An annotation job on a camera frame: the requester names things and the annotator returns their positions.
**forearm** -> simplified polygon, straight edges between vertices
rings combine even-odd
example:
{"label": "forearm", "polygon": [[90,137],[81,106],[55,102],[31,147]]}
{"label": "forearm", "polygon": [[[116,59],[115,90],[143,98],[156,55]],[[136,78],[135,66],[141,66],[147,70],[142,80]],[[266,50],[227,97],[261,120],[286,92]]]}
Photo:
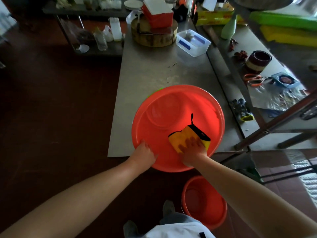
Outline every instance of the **forearm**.
{"label": "forearm", "polygon": [[254,180],[212,159],[198,158],[194,167],[261,237],[308,237],[316,223]]}
{"label": "forearm", "polygon": [[126,161],[88,178],[47,200],[0,237],[75,237],[138,175]]}

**person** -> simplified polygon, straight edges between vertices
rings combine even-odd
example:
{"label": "person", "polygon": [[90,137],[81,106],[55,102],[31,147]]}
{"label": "person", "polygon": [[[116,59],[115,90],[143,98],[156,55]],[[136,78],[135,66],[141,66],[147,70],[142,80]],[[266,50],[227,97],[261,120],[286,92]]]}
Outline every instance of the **person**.
{"label": "person", "polygon": [[[298,209],[254,180],[209,158],[199,139],[187,139],[186,147],[179,148],[182,162],[196,168],[260,237],[304,238],[317,234],[317,224]],[[50,198],[7,228],[0,238],[77,236],[155,160],[149,146],[142,142],[125,162]],[[128,221],[124,236],[214,237],[199,221],[176,213],[171,201],[164,203],[159,226],[141,236],[135,224]]]}

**stack of plates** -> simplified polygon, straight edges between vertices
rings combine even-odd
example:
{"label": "stack of plates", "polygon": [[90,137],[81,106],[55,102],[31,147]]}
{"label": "stack of plates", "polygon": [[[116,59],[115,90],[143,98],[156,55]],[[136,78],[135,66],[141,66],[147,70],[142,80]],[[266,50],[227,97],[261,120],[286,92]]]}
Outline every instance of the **stack of plates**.
{"label": "stack of plates", "polygon": [[143,2],[139,0],[127,0],[124,2],[124,6],[128,10],[140,10],[141,7],[143,6]]}

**red container with white lid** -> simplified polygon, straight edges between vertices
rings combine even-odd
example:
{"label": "red container with white lid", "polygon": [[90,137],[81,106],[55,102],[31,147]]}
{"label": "red container with white lid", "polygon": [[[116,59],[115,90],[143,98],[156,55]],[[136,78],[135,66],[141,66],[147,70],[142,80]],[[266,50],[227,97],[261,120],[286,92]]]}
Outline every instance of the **red container with white lid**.
{"label": "red container with white lid", "polygon": [[144,0],[142,10],[152,28],[171,27],[173,11],[164,0]]}

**metal grate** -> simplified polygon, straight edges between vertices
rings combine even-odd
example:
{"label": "metal grate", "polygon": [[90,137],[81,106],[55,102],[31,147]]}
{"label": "metal grate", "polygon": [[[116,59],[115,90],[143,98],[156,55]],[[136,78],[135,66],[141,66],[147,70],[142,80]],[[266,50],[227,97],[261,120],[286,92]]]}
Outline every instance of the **metal grate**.
{"label": "metal grate", "polygon": [[[294,169],[303,168],[310,166],[309,162],[307,160],[299,161],[294,164],[292,164]],[[297,173],[301,173],[306,170],[296,171]],[[311,197],[312,201],[314,202],[315,206],[317,207],[317,174],[311,173],[307,175],[302,175],[299,177],[301,181],[304,184],[304,187],[307,190],[308,195]]]}

